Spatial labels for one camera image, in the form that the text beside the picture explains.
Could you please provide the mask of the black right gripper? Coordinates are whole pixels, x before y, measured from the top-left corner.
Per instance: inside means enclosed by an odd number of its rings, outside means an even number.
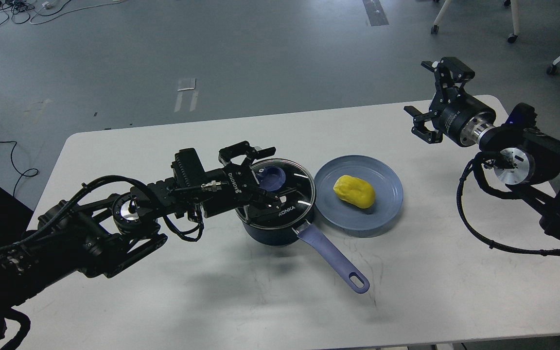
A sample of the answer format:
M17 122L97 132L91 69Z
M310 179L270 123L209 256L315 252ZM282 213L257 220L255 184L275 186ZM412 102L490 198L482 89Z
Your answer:
M442 142L444 135L462 148L479 144L482 133L493 128L496 112L465 92L464 86L475 77L475 71L456 57L422 61L421 66L434 74L436 92L427 113L404 106L412 117L411 133L428 144ZM435 129L426 127L428 121Z

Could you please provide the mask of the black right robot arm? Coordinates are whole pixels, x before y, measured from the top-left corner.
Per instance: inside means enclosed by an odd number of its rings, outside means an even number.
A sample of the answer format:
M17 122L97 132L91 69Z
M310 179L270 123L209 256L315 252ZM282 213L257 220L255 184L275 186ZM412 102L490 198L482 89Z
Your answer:
M412 133L428 144L449 138L462 148L479 149L465 166L456 193L458 214L469 233L502 252L560 256L560 248L529 250L492 241L469 224L462 204L465 182L473 175L484 193L529 205L540 214L543 232L560 241L560 140L536 126L537 113L525 103L517 104L496 126L495 110L465 91L475 71L458 58L421 65L433 73L435 93L425 113L404 107L412 117Z

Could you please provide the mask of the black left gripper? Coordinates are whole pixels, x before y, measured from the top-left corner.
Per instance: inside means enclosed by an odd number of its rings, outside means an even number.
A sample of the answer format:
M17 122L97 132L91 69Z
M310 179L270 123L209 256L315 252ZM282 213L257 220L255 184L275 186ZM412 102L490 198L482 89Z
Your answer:
M210 218L236 208L246 206L246 218L258 218L279 213L283 208L281 197L296 192L298 188L269 192L256 186L255 177L249 168L256 160L272 157L276 147L260 148L248 141L238 142L219 150L218 159L224 168L205 173L205 182L220 183L219 189L211 191L202 202L204 216ZM241 165L227 165L236 157L245 156Z

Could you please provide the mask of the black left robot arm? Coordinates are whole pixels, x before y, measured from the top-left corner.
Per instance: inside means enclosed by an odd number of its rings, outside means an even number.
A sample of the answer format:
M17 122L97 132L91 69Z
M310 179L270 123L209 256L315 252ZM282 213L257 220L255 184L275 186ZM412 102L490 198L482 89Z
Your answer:
M144 184L105 175L38 218L15 242L0 241L0 340L6 321L20 328L3 349L15 350L27 336L29 317L14 309L73 272L111 278L161 248L164 226L186 242L199 241L204 219L250 206L280 210L280 197L265 189L251 169L276 149L249 142L220 149L222 168L205 171L195 149L181 149L171 164L173 177Z

